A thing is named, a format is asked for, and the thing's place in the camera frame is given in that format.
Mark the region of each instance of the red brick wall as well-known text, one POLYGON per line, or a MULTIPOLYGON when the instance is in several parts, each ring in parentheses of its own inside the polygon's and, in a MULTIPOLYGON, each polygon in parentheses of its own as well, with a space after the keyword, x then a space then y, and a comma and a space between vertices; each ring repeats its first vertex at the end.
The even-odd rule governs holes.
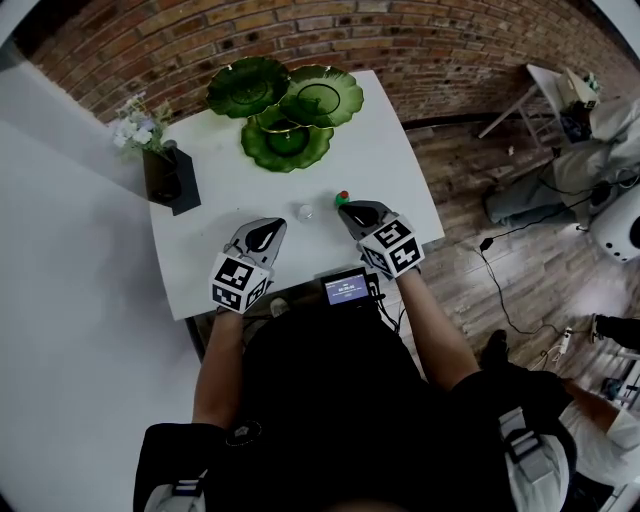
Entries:
POLYGON ((405 121, 500 110, 525 63, 629 90, 637 60, 614 32, 579 0, 91 0, 29 58, 105 122, 140 91, 177 118, 203 110, 216 70, 250 55, 374 69, 405 121))

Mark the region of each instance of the green bottle cap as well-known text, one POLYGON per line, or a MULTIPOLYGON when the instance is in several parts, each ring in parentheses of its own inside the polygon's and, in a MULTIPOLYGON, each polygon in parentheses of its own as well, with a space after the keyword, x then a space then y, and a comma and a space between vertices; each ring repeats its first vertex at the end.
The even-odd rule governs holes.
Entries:
POLYGON ((349 202, 349 192, 343 190, 336 195, 336 206, 347 204, 349 202))

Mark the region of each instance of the black shirt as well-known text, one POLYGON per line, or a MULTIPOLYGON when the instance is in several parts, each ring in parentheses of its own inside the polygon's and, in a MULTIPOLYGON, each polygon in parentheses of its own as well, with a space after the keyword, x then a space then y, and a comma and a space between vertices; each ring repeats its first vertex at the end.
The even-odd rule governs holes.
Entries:
POLYGON ((474 391, 482 375, 445 395, 377 313, 355 315, 287 313, 260 329, 230 431, 148 429, 134 512, 156 486, 205 470, 207 510, 319 511, 362 499, 409 511, 486 499, 512 510, 497 413, 474 391))

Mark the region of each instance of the white table in background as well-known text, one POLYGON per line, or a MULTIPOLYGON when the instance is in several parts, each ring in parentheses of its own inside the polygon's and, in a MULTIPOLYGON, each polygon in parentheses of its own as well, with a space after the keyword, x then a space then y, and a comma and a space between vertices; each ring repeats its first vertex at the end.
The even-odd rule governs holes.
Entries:
POLYGON ((533 78, 534 84, 529 87, 529 90, 524 93, 520 98, 518 98, 513 105, 511 105, 507 110, 505 110, 498 119, 496 119, 493 123, 491 123, 480 135, 478 135, 479 139, 482 139, 485 135, 487 135, 491 130, 493 130, 496 126, 498 126, 502 121, 504 121, 510 114, 515 112, 516 110, 522 116, 522 119, 527 126, 527 130, 531 134, 536 146, 542 147, 543 144, 538 137, 538 134, 541 131, 548 130, 548 127, 553 123, 559 123, 560 129, 564 134, 564 129, 562 129, 562 123, 560 121, 560 112, 564 109, 564 102, 562 101, 562 96, 560 95, 560 90, 556 84, 556 80, 558 77, 562 76, 560 73, 556 73, 555 71, 551 71, 550 69, 541 68, 538 66, 534 66, 532 64, 527 64, 527 71, 533 78), (531 120, 527 115, 526 110, 524 109, 524 105, 533 98, 536 94, 542 92, 544 97, 546 98, 549 106, 554 115, 554 119, 551 119, 548 123, 540 126, 539 128, 534 128, 531 124, 531 120))

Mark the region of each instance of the fiducial marker cube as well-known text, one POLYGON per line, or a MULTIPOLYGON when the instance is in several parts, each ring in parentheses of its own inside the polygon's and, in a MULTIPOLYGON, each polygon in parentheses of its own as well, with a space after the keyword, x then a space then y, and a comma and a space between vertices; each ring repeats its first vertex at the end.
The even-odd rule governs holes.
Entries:
POLYGON ((209 297, 220 306, 244 313, 265 294, 269 277, 268 270, 221 252, 209 275, 209 297))
POLYGON ((387 222, 358 245, 372 267, 398 277, 424 259, 422 247, 404 215, 387 222))

